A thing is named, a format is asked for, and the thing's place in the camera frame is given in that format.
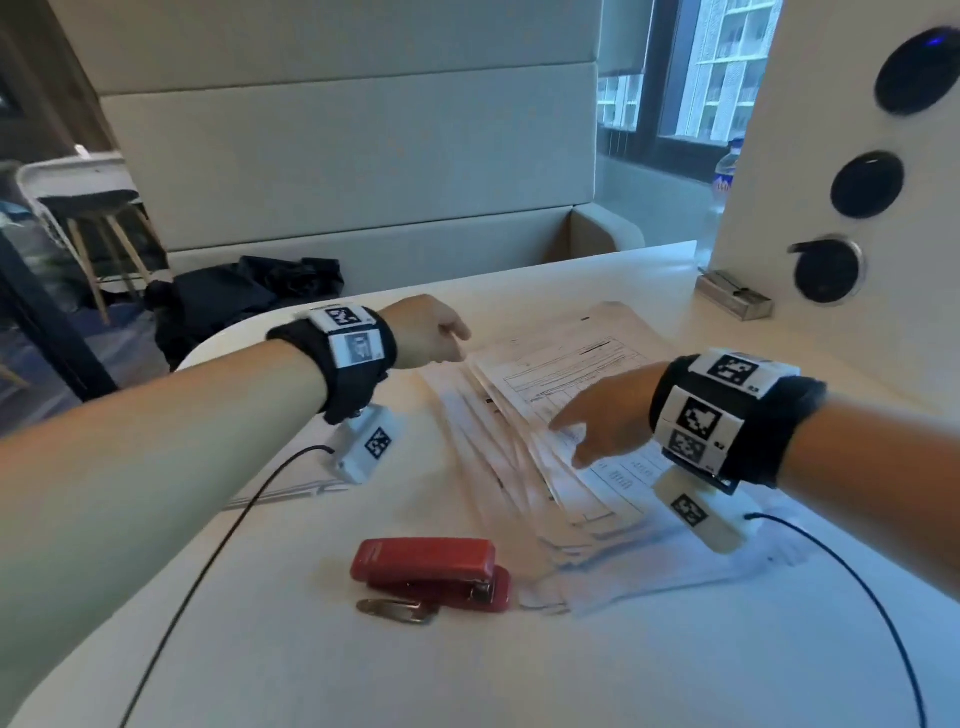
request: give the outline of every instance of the round black button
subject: round black button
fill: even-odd
[[[960,78],[960,30],[933,28],[894,51],[876,77],[880,108],[909,116],[932,107]]]
[[[864,261],[856,243],[826,238],[792,245],[788,252],[800,254],[793,282],[808,301],[839,303],[859,289]]]
[[[892,205],[901,190],[900,158],[890,152],[868,152],[840,170],[830,189],[830,201],[841,215],[863,220]]]

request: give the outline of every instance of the black cable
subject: black cable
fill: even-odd
[[[329,452],[331,455],[333,454],[333,450],[331,448],[328,448],[326,445],[311,445],[309,448],[304,448],[299,452],[295,452],[293,455],[288,457],[283,462],[283,464],[273,472],[273,474],[270,477],[267,478],[267,481],[260,486],[260,490],[258,490],[255,494],[253,494],[253,497],[250,499],[250,502],[247,503],[247,505],[244,507],[243,512],[240,514],[237,520],[233,522],[233,525],[230,527],[230,530],[227,532],[227,535],[224,536],[223,540],[213,551],[213,554],[210,556],[209,559],[207,559],[206,564],[204,565],[204,568],[200,572],[200,575],[197,576],[196,580],[193,582],[193,586],[190,587],[190,591],[187,592],[186,597],[183,599],[183,602],[180,605],[180,608],[177,610],[177,613],[174,614],[174,618],[170,622],[170,626],[167,627],[167,631],[164,633],[163,639],[160,640],[160,644],[156,646],[156,650],[154,651],[154,656],[150,658],[150,664],[147,665],[146,672],[144,672],[143,677],[140,678],[140,684],[136,686],[136,692],[133,694],[133,698],[131,698],[130,705],[127,706],[127,711],[124,713],[123,719],[120,721],[119,728],[127,728],[127,724],[130,722],[130,717],[133,715],[133,710],[136,708],[136,704],[140,701],[140,695],[143,694],[143,689],[147,687],[147,681],[150,680],[150,676],[154,673],[154,668],[156,667],[156,663],[160,659],[160,655],[163,654],[164,648],[167,646],[167,643],[170,642],[170,635],[172,635],[174,630],[177,628],[177,625],[180,623],[180,618],[183,616],[183,613],[186,611],[186,608],[190,604],[190,601],[193,599],[194,594],[196,594],[197,590],[200,588],[200,584],[201,582],[204,581],[204,577],[206,576],[206,573],[210,571],[210,567],[213,566],[213,562],[217,560],[217,557],[220,555],[220,552],[224,550],[224,546],[227,545],[227,541],[230,540],[230,537],[236,532],[237,528],[240,527],[240,524],[247,517],[247,514],[251,512],[251,509],[256,505],[256,502],[260,500],[260,496],[263,495],[264,491],[266,491],[267,488],[270,487],[270,484],[273,483],[274,480],[276,480],[276,477],[281,473],[283,473],[283,471],[286,470],[286,467],[290,465],[290,463],[292,463],[294,460],[301,457],[302,455],[305,455],[307,452],[314,452],[316,450],[323,450],[325,452]]]
[[[769,516],[766,513],[748,513],[746,516],[744,516],[744,518],[747,521],[765,519],[767,521],[780,523],[781,525],[785,525],[787,528],[796,531],[805,539],[812,541],[814,544],[832,556],[837,563],[840,564],[840,566],[850,573],[850,576],[856,579],[856,583],[863,587],[863,591],[867,593],[867,596],[872,600],[877,610],[880,612],[880,616],[883,617],[883,621],[887,623],[887,627],[890,629],[890,634],[893,636],[894,642],[897,643],[897,650],[900,651],[900,657],[903,659],[903,666],[906,667],[907,677],[910,678],[910,687],[913,688],[913,699],[917,703],[917,714],[920,717],[920,727],[926,728],[926,708],[924,707],[924,694],[920,690],[920,682],[917,680],[917,673],[913,671],[913,664],[910,662],[910,656],[907,654],[906,647],[903,646],[903,640],[900,639],[900,633],[897,631],[897,627],[894,626],[893,620],[890,619],[890,615],[887,614],[887,610],[883,608],[880,600],[876,598],[874,590],[867,586],[867,583],[860,578],[860,574],[854,571],[850,564],[840,558],[836,551],[824,544],[822,541],[820,541],[820,539],[804,531],[799,526],[794,525],[789,521],[785,521],[784,519],[779,519],[776,516]]]

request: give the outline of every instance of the hand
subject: hand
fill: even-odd
[[[650,403],[666,368],[664,362],[608,376],[561,410],[550,429],[587,425],[587,437],[573,454],[574,468],[586,468],[602,458],[625,455],[646,445],[653,437]]]
[[[457,338],[472,334],[460,315],[433,296],[413,296],[388,305],[380,316],[396,339],[396,368],[416,369],[431,361],[463,361]]]

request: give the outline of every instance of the black wrist strap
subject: black wrist strap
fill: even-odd
[[[762,398],[720,384],[689,371],[699,355],[682,356],[667,367],[654,393],[650,425],[656,431],[660,414],[675,387],[743,420],[723,467],[716,477],[704,480],[725,492],[739,481],[777,487],[780,465],[797,427],[823,404],[824,382],[807,376],[784,376]],[[688,463],[664,450],[672,461],[696,472]]]
[[[376,321],[384,356],[343,369],[337,368],[327,335],[308,319],[298,319],[267,333],[268,340],[278,339],[292,344],[316,363],[324,375],[327,391],[326,402],[320,411],[331,425],[338,425],[346,418],[353,417],[370,404],[376,385],[387,378],[388,372],[396,364],[393,332],[379,314],[369,308],[365,310]]]

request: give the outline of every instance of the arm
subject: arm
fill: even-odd
[[[612,376],[554,420],[587,424],[574,465],[652,437],[650,403],[665,364]],[[790,496],[945,593],[960,598],[960,429],[829,395],[800,425],[780,467]]]
[[[399,368],[463,358],[469,330],[433,298],[380,313]],[[325,400],[317,365],[270,341],[0,441],[0,725]]]

